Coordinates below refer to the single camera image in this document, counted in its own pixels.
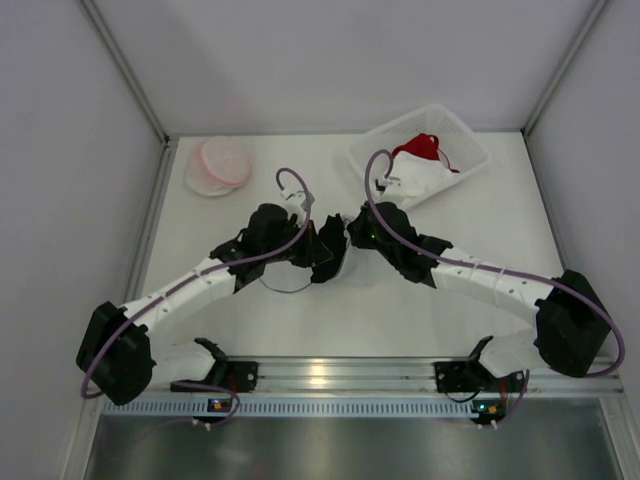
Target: red cloth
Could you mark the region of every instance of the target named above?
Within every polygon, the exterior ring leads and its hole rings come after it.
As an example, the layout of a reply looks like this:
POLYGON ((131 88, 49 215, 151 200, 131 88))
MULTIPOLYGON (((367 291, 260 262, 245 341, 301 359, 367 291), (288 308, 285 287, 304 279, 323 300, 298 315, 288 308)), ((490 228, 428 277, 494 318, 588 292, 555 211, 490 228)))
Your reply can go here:
POLYGON ((393 151, 393 158, 400 152, 408 152, 416 157, 426 158, 427 160, 440 160, 438 155, 438 145, 440 140, 435 135, 427 135, 421 133, 417 137, 412 138, 404 145, 399 146, 393 151))

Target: white plastic basket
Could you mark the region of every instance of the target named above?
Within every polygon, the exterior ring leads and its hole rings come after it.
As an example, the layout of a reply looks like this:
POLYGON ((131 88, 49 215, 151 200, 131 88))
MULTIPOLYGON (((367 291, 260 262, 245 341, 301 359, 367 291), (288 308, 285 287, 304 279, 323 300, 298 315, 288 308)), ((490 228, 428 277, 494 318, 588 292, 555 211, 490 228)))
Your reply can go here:
MULTIPOLYGON (((460 173, 420 196, 405 198, 399 205, 405 210, 473 175, 491 159, 489 150, 476 140, 471 129, 442 105, 427 105, 365 133, 347 147, 347 158, 364 179, 365 167, 375 151, 381 148, 393 151, 421 133, 439 138, 440 149, 449 158, 452 168, 460 173)), ((372 170, 372 180, 379 178, 386 168, 386 160, 380 159, 372 170)))

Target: white wall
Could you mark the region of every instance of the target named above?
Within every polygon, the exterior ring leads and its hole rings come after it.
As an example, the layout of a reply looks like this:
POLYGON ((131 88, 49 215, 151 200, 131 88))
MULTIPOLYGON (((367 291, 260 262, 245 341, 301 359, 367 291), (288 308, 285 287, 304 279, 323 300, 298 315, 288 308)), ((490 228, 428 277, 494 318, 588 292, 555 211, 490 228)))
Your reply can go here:
POLYGON ((0 478, 52 479, 160 148, 74 1, 0 4, 0 478))
POLYGON ((532 137, 571 267, 627 340, 621 374, 640 419, 640 2, 616 0, 532 137))
POLYGON ((593 0, 97 0, 170 133, 521 128, 593 0))

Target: gray floor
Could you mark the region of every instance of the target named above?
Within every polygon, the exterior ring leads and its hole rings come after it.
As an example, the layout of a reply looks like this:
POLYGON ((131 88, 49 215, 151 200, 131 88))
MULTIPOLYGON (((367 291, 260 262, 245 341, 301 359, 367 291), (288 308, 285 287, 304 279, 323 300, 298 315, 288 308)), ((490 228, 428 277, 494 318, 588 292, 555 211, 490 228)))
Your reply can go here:
POLYGON ((622 478, 597 400, 528 400, 497 432, 467 420, 247 418, 211 432, 178 423, 131 447, 163 421, 101 419, 85 479, 622 478))

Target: pink round object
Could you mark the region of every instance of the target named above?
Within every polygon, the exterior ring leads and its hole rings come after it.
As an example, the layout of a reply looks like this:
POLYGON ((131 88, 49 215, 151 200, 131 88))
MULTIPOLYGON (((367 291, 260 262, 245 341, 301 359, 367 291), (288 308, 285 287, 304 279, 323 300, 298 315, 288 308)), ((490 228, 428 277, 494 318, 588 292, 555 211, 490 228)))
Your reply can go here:
POLYGON ((202 142, 187 164, 187 184, 205 196, 224 195, 247 183, 251 177, 249 158, 238 142, 212 137, 202 142))

